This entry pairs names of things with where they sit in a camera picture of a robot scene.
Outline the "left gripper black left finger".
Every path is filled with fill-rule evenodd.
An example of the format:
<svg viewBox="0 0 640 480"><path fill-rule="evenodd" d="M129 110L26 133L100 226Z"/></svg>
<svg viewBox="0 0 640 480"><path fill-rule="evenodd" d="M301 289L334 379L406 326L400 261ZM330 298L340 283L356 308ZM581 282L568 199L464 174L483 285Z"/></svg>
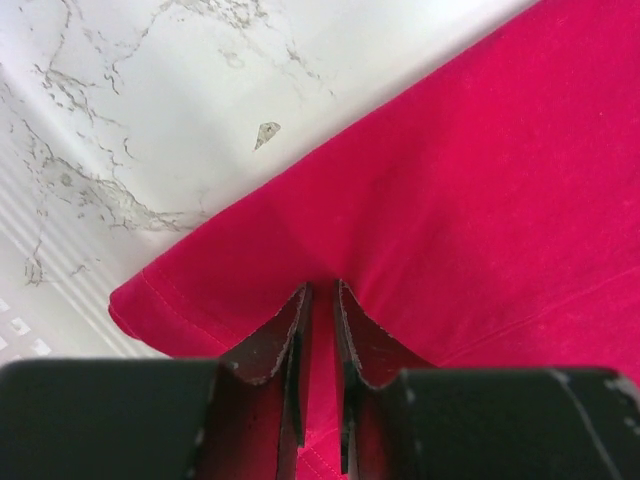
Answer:
<svg viewBox="0 0 640 480"><path fill-rule="evenodd" d="M312 286L219 358L198 432L196 479L293 479L305 444Z"/></svg>

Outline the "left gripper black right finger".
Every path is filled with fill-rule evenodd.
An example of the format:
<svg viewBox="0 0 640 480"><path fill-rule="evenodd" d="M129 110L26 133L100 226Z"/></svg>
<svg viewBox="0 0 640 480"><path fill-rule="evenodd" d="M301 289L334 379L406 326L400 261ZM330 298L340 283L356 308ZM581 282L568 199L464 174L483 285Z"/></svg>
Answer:
<svg viewBox="0 0 640 480"><path fill-rule="evenodd" d="M340 465L350 479L418 479L407 377L435 366L374 321L344 280L334 284Z"/></svg>

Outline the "crimson red t shirt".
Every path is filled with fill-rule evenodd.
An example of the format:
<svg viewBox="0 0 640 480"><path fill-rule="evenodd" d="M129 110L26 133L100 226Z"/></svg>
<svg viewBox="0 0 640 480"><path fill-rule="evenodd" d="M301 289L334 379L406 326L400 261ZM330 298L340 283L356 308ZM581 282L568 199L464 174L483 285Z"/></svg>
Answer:
<svg viewBox="0 0 640 480"><path fill-rule="evenodd" d="M332 286L438 367L639 375L639 5L542 1L211 218L110 296L217 356L314 290L301 479L339 477Z"/></svg>

